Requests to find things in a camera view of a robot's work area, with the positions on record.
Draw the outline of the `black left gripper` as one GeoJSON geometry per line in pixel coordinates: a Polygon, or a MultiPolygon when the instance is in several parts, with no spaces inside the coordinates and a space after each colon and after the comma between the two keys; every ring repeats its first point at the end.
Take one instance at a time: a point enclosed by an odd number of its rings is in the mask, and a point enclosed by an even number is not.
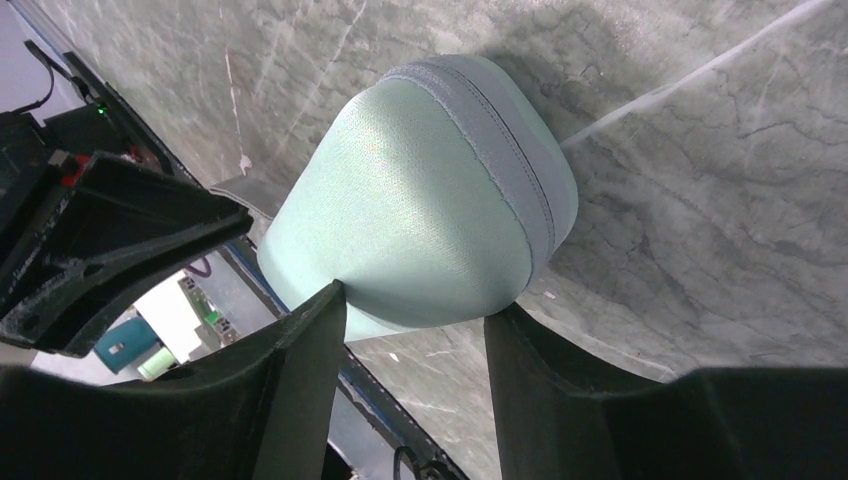
{"type": "Polygon", "coordinates": [[[1,114],[1,339],[86,355],[159,282],[247,233],[233,213],[186,224],[113,192],[143,166],[77,161],[29,113],[1,114]]]}

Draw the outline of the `mint green umbrella case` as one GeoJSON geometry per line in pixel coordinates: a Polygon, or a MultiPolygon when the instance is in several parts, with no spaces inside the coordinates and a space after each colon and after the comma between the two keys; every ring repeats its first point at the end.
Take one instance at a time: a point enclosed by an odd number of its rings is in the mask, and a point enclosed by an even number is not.
{"type": "Polygon", "coordinates": [[[497,313],[574,226],[578,190],[511,77],[476,55],[391,69],[339,112],[257,259],[289,308],[340,281],[349,342],[497,313]]]}

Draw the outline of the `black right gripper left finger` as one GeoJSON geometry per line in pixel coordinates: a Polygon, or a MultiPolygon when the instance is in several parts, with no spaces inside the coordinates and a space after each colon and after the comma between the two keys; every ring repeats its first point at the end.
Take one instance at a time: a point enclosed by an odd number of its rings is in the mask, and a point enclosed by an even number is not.
{"type": "Polygon", "coordinates": [[[317,479],[346,323],[332,282],[294,312],[152,382],[1,370],[5,479],[317,479]]]}

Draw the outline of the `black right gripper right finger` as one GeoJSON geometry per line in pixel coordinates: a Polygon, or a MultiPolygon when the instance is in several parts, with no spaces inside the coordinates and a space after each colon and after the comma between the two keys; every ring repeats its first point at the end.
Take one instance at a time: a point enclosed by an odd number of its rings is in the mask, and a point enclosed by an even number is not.
{"type": "Polygon", "coordinates": [[[843,479],[843,368],[704,368],[668,383],[608,363],[518,305],[484,336],[506,479],[843,479]]]}

